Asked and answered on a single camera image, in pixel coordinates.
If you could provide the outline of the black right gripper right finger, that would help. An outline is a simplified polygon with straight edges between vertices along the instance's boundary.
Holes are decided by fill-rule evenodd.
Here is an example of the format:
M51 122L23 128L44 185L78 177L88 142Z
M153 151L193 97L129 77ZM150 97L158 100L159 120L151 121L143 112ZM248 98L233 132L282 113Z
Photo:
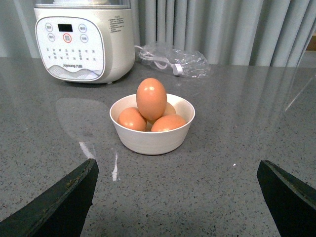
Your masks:
M316 190L269 160L260 161L257 179L282 237L316 235Z

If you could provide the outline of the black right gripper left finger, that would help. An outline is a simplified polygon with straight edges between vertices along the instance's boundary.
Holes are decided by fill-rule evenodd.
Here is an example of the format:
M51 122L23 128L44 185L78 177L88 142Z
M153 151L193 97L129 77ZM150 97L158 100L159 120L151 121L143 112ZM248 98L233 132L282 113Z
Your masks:
M0 223L2 237L79 237L92 206L98 178L88 159Z

